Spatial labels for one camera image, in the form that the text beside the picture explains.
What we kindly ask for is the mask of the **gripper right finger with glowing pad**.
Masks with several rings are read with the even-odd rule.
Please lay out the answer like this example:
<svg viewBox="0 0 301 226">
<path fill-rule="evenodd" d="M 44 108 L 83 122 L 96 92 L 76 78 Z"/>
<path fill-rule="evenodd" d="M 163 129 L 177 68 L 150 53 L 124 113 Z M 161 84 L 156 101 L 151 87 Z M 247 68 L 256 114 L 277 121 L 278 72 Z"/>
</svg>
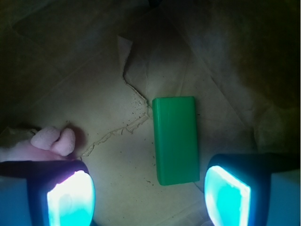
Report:
<svg viewBox="0 0 301 226">
<path fill-rule="evenodd" d="M 215 226 L 299 226 L 299 154 L 217 154 L 204 180 Z"/>
</svg>

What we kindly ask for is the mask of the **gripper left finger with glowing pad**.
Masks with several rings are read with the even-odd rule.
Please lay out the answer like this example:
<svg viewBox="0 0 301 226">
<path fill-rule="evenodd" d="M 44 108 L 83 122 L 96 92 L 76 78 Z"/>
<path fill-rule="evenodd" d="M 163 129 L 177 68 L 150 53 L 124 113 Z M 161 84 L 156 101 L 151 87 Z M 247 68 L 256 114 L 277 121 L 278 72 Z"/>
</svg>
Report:
<svg viewBox="0 0 301 226">
<path fill-rule="evenodd" d="M 92 226 L 95 185 L 84 162 L 0 164 L 2 226 Z"/>
</svg>

